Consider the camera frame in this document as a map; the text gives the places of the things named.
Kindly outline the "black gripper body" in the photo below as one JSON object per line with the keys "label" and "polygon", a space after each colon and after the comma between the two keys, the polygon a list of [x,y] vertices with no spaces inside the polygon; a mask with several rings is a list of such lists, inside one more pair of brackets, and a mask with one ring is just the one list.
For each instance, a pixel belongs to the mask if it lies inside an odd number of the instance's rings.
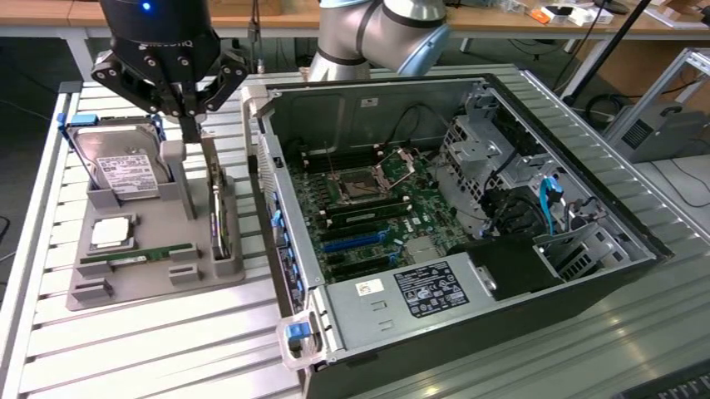
{"label": "black gripper body", "polygon": [[206,1],[102,1],[111,49],[151,81],[201,81],[221,55]]}

